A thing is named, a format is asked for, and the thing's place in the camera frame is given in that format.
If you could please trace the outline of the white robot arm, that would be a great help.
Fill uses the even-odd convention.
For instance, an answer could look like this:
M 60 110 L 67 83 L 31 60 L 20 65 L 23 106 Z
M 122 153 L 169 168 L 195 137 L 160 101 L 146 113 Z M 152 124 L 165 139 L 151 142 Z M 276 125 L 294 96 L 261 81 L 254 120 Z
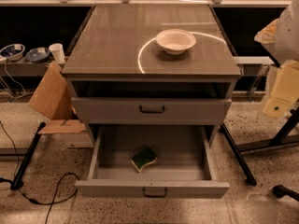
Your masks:
M 263 100 L 261 113 L 281 118 L 299 99 L 299 0 L 292 2 L 254 36 L 279 62 L 270 94 Z

